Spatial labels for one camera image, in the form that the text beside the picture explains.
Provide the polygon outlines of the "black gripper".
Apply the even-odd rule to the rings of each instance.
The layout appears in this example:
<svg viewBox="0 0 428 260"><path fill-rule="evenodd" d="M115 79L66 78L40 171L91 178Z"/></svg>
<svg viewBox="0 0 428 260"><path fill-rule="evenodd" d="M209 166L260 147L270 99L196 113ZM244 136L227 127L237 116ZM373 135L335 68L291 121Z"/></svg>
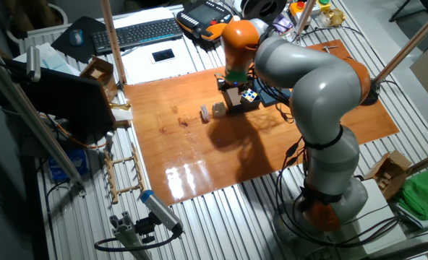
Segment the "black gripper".
<svg viewBox="0 0 428 260"><path fill-rule="evenodd" d="M222 74L216 74L216 81L218 90L221 92L224 98L227 98L228 93L226 91L229 89L237 88L240 95L246 93L247 89L252 86L253 79L251 77L247 77L245 81L232 81L227 80L226 77Z"/></svg>

